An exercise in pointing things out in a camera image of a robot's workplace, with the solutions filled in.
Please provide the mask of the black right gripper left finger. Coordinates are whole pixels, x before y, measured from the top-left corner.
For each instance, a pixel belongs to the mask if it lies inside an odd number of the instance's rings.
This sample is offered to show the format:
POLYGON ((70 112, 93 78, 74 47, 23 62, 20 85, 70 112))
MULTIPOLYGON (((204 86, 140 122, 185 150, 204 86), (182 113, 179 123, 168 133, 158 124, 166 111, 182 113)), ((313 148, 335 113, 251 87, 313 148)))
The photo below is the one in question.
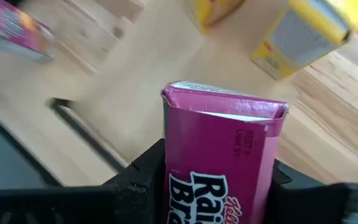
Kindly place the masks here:
POLYGON ((102 185, 0 190, 0 224, 158 224, 165 141, 102 185))

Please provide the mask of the purple Raisin Bran cereal box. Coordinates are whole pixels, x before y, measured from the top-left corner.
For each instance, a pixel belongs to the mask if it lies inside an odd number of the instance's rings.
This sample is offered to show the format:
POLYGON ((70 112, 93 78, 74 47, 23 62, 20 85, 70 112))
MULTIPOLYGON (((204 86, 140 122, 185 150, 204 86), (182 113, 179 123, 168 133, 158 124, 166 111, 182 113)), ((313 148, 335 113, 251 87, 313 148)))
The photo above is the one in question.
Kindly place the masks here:
POLYGON ((193 82, 168 84, 163 224, 262 224, 288 105, 193 82))
POLYGON ((53 42, 49 27, 0 0, 0 49, 45 61, 53 59, 53 42))

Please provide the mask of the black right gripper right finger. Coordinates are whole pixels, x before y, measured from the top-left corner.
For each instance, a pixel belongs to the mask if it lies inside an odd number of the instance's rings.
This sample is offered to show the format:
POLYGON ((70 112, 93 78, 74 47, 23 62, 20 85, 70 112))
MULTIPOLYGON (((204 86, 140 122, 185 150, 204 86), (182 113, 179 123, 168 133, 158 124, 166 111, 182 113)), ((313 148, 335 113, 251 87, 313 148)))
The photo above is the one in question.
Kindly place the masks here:
POLYGON ((324 184, 276 159, 264 224, 358 224, 358 183, 324 184))

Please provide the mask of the yellow Corn Pops cereal box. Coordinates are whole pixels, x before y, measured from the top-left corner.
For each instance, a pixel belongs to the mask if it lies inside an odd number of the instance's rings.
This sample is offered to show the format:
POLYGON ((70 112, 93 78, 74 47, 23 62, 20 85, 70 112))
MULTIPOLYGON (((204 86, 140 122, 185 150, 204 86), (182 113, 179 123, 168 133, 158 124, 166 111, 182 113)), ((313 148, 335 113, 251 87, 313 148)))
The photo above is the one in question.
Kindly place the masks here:
POLYGON ((358 0, 288 0, 252 60, 279 80, 349 42, 358 30, 358 0))
POLYGON ((247 0, 179 0, 194 25, 202 33, 230 13, 241 7, 247 0))

